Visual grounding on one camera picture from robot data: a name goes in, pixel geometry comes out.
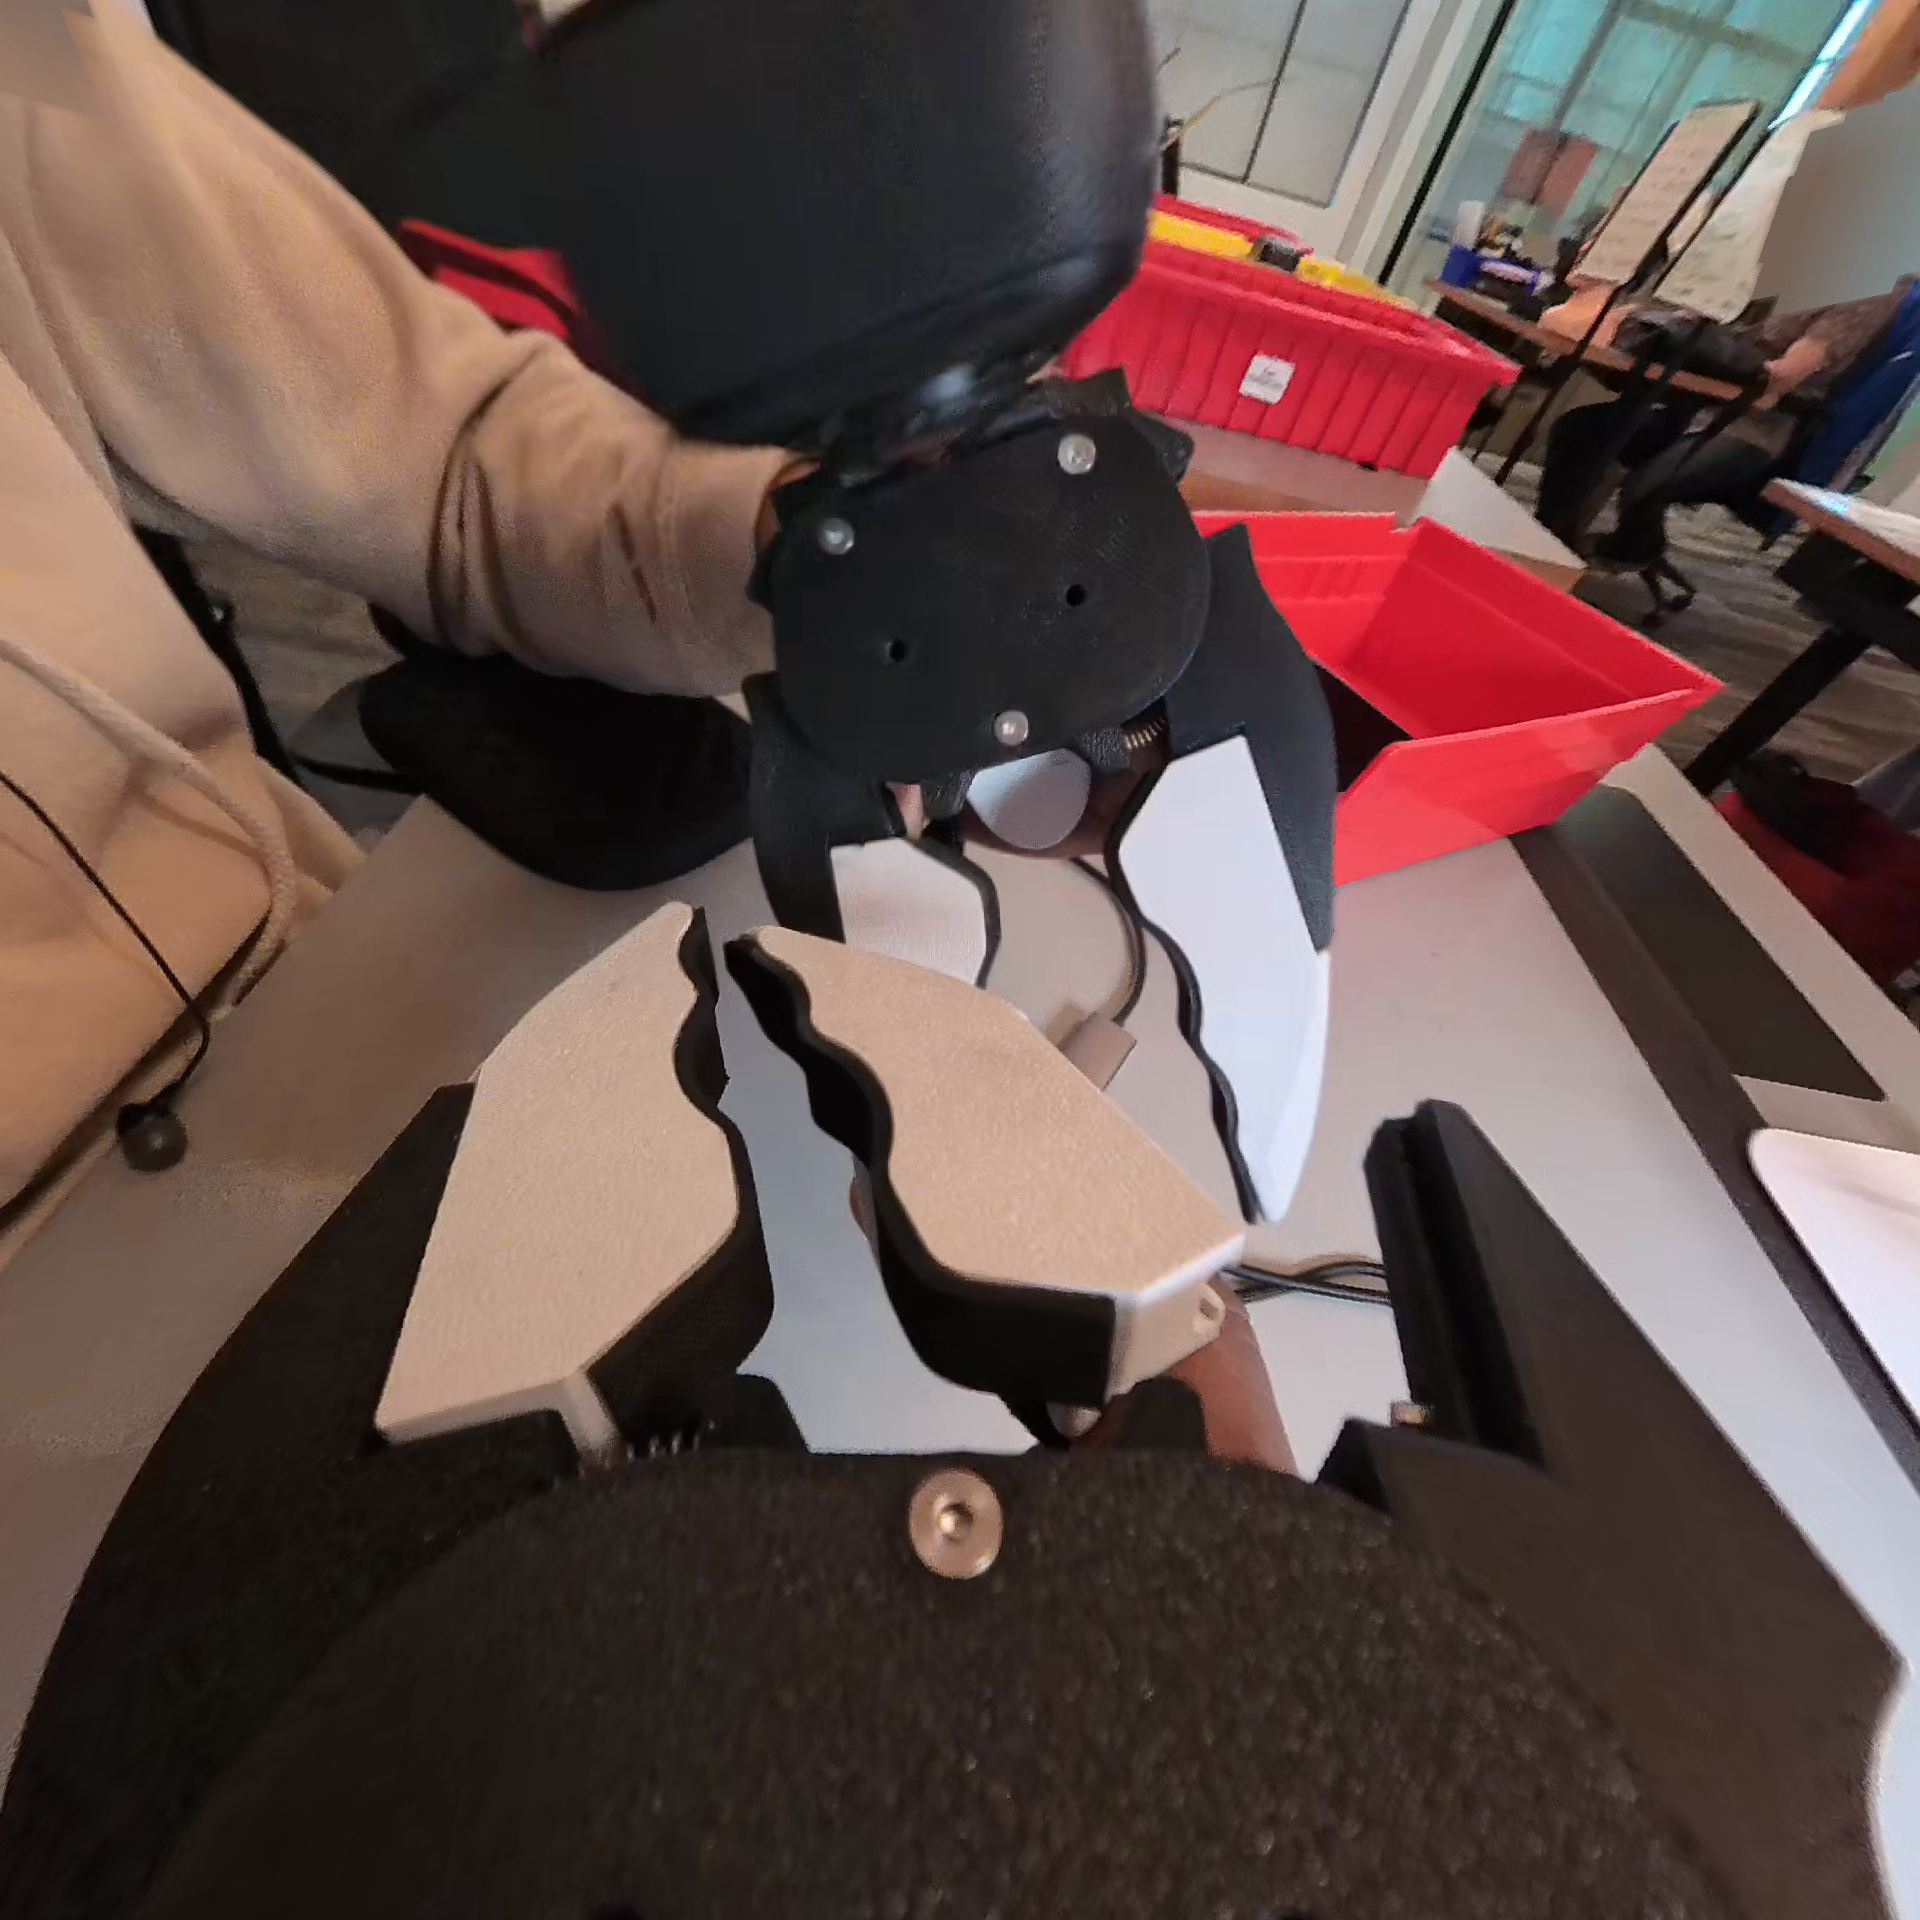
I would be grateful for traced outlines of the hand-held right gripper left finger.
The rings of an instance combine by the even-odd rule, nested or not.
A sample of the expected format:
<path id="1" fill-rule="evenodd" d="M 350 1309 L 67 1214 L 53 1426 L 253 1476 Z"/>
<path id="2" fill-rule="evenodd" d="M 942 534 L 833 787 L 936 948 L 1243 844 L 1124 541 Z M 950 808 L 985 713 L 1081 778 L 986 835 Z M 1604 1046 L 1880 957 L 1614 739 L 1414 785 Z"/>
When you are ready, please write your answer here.
<path id="1" fill-rule="evenodd" d="M 706 914 L 668 901 L 517 1019 L 470 1102 L 375 1420 L 390 1443 L 556 1416 L 614 1464 L 773 1323 Z"/>

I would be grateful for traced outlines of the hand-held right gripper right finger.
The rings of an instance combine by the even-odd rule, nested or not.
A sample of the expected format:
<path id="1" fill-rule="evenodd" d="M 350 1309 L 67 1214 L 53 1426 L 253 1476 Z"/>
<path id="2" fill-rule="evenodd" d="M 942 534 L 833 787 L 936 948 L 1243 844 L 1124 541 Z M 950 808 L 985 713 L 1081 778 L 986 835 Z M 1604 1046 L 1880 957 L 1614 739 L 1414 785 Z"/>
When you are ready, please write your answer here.
<path id="1" fill-rule="evenodd" d="M 933 1373 L 1100 1412 L 1221 1337 L 1244 1226 L 1019 1008 L 779 924 L 727 963 L 866 1174 L 886 1298 Z"/>

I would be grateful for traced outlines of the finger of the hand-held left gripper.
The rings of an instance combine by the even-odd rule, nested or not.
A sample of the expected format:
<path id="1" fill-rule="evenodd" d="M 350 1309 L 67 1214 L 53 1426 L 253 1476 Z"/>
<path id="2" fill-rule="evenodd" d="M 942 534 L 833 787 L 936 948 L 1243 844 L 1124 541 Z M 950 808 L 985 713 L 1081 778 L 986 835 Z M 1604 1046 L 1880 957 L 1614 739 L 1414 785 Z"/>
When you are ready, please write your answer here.
<path id="1" fill-rule="evenodd" d="M 939 838 L 837 846 L 830 876 L 841 937 L 861 951 L 983 988 L 1001 946 L 994 878 Z"/>
<path id="2" fill-rule="evenodd" d="M 1310 930 L 1244 738 L 1170 758 L 1110 840 L 1129 904 L 1173 960 L 1183 1030 L 1252 1222 L 1281 1222 L 1323 1106 L 1333 960 Z"/>

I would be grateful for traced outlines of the person's left forearm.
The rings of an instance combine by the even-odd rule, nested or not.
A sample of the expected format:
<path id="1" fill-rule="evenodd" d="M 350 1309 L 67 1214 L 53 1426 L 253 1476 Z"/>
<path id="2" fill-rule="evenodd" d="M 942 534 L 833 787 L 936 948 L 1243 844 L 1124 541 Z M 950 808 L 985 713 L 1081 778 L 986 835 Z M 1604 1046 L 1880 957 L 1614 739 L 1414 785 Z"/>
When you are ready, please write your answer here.
<path id="1" fill-rule="evenodd" d="M 132 508 L 469 656 L 729 697 L 781 450 L 702 443 L 380 224 L 121 6 L 4 11 L 4 502 Z"/>

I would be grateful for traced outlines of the black bin divider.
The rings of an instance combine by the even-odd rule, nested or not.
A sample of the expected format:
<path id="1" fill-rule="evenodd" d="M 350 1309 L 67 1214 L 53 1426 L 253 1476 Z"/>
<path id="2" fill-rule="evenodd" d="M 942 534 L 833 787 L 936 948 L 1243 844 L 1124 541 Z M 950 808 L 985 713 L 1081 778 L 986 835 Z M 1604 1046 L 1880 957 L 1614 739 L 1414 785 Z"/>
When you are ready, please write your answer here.
<path id="1" fill-rule="evenodd" d="M 1413 736 L 1324 663 L 1314 663 L 1314 671 L 1333 727 L 1336 791 L 1345 797 L 1380 756 Z"/>

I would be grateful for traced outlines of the yellow plastic bin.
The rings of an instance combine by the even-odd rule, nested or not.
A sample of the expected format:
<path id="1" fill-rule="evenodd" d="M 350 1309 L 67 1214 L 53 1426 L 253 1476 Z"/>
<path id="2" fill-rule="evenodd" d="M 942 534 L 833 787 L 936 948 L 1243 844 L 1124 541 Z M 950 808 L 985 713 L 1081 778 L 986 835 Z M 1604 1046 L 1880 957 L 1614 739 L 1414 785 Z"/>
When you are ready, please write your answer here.
<path id="1" fill-rule="evenodd" d="M 1224 215 L 1202 207 L 1156 206 L 1148 220 L 1148 260 L 1196 275 L 1212 275 L 1255 294 L 1283 294 L 1285 285 L 1304 285 L 1338 299 L 1360 299 L 1403 314 L 1419 307 L 1356 272 L 1338 258 L 1306 248 L 1304 242 L 1274 228 L 1241 230 Z"/>

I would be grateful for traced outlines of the black office chair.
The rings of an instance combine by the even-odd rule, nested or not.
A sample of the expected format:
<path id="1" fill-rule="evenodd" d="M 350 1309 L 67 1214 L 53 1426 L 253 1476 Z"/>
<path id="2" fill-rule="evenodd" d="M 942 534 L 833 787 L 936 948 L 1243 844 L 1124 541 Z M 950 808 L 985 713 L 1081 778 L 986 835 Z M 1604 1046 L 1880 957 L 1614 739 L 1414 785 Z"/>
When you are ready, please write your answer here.
<path id="1" fill-rule="evenodd" d="M 254 745 L 298 785 L 433 802 L 527 871 L 588 893 L 677 881 L 753 835 L 753 730 L 732 707 L 469 658 L 376 605 L 395 661 L 287 742 L 233 604 L 204 588 L 178 536 L 136 538 L 237 682 Z"/>

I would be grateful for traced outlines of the open red plastic bin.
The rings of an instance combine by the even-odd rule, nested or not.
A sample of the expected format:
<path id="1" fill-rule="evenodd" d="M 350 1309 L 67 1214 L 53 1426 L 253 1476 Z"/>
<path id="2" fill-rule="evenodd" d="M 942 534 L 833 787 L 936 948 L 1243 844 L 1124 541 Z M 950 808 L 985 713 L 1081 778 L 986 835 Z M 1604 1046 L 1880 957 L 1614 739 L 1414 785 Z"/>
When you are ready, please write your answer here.
<path id="1" fill-rule="evenodd" d="M 1410 734 L 1338 791 L 1341 885 L 1557 821 L 1723 688 L 1437 522 L 1201 509 L 1196 524 L 1244 525 L 1312 663 Z"/>

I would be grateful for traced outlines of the large ribbed red bin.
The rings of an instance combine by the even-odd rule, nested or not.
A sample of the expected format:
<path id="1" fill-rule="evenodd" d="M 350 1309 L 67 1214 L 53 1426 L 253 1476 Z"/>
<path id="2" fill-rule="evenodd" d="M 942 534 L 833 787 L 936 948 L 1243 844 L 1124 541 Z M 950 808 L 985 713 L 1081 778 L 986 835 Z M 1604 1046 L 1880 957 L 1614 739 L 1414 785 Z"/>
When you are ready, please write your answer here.
<path id="1" fill-rule="evenodd" d="M 1166 419 L 1414 477 L 1520 373 L 1414 307 L 1164 242 L 1061 365 L 1123 371 L 1134 405 Z"/>

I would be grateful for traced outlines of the person's beige hoodie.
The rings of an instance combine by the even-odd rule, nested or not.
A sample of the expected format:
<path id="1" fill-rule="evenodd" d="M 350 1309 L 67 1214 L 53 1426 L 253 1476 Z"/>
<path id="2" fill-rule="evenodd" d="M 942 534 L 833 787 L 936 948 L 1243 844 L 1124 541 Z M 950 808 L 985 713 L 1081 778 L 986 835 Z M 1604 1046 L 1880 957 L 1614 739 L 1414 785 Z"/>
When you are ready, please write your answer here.
<path id="1" fill-rule="evenodd" d="M 256 750 L 243 696 L 152 566 L 105 469 L 12 365 L 2 405 L 2 638 L 89 678 L 198 756 L 300 876 L 287 944 L 355 871 L 349 831 Z M 270 889 L 247 838 L 2 659 L 4 1255 L 223 1019 Z"/>

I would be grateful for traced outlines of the red bag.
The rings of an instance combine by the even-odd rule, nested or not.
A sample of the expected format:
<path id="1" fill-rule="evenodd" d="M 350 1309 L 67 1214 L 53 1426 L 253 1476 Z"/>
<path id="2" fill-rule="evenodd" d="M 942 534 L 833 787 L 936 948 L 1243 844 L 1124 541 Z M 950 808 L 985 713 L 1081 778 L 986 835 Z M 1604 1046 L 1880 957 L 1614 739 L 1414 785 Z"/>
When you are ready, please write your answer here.
<path id="1" fill-rule="evenodd" d="M 1876 985 L 1916 970 L 1916 797 L 1883 802 L 1766 747 L 1737 768 L 1717 809 Z"/>

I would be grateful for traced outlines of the wooden desk with black legs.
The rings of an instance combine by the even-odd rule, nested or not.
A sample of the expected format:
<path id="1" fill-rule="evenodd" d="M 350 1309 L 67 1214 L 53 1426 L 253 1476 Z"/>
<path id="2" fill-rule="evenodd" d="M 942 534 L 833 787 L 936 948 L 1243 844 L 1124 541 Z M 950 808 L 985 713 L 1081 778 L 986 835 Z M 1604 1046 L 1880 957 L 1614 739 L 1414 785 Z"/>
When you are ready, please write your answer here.
<path id="1" fill-rule="evenodd" d="M 1691 394 L 1703 402 L 1766 402 L 1765 385 L 1750 389 L 1686 367 L 1668 367 L 1663 359 L 1639 359 L 1622 349 L 1608 331 L 1603 331 L 1591 342 L 1583 342 L 1581 334 L 1525 318 L 1493 295 L 1452 285 L 1438 277 L 1424 279 L 1422 292 L 1433 295 L 1438 314 L 1475 318 L 1476 324 L 1490 325 L 1504 338 L 1534 349 L 1542 362 L 1574 359 L 1589 371 L 1616 376 L 1621 379 L 1635 371 L 1645 371 L 1646 377 L 1654 382 L 1667 379 L 1668 391 Z"/>

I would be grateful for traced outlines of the white tray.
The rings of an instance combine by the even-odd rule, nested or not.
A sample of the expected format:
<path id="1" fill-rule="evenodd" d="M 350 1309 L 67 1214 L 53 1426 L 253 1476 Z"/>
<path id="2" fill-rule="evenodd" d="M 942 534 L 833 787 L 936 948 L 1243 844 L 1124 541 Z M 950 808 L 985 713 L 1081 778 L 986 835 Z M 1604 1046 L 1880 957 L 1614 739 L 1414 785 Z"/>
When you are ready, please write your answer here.
<path id="1" fill-rule="evenodd" d="M 1918 1154 L 1766 1126 L 1749 1161 L 1909 1416 L 1918 1416 Z"/>

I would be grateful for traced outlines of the whiteboard easel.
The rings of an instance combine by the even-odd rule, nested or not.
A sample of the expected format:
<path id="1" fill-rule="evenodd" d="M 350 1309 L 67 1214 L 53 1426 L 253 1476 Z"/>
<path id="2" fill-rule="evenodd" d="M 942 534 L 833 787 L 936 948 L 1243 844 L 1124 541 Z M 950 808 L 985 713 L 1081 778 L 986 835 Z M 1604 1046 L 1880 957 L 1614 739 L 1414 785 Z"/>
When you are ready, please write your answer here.
<path id="1" fill-rule="evenodd" d="M 1676 251 L 1650 299 L 1713 324 L 1737 324 L 1757 295 L 1768 233 L 1812 138 L 1845 118 L 1842 107 L 1806 107 L 1778 122 Z"/>
<path id="2" fill-rule="evenodd" d="M 1573 277 L 1621 288 L 1642 275 L 1650 256 L 1668 246 L 1670 232 L 1758 113 L 1758 100 L 1717 100 L 1686 107 L 1601 220 L 1573 265 Z"/>

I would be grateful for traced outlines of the beige hoodie drawstring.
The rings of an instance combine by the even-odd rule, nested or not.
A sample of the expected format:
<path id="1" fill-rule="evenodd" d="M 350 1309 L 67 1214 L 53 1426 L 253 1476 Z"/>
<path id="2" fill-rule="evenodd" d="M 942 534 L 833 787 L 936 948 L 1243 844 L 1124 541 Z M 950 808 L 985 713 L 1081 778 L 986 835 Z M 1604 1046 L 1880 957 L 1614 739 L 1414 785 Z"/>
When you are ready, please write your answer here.
<path id="1" fill-rule="evenodd" d="M 65 663 L 40 656 L 12 636 L 2 636 L 2 659 L 32 678 L 48 694 L 86 715 L 103 734 L 147 771 L 180 780 L 206 804 L 214 805 L 247 840 L 263 868 L 269 888 L 269 906 L 258 931 L 241 957 L 233 978 L 233 998 L 248 996 L 254 983 L 276 962 L 292 931 L 300 904 L 300 876 L 288 849 L 282 827 L 270 825 L 245 796 L 233 791 L 195 751 L 140 717 L 132 707 L 113 697 Z"/>

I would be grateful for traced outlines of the wooden desk with black frame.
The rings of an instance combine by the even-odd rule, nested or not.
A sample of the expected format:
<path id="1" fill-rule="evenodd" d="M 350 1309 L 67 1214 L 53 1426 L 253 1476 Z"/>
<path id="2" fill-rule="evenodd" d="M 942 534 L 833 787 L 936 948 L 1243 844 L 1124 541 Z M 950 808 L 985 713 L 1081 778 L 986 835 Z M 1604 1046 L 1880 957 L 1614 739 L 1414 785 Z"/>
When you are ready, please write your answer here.
<path id="1" fill-rule="evenodd" d="M 1918 520 L 1858 494 L 1772 480 L 1768 506 L 1805 540 L 1781 570 L 1821 620 L 1812 642 L 1768 682 L 1685 768 L 1713 797 L 1870 652 L 1918 670 Z"/>

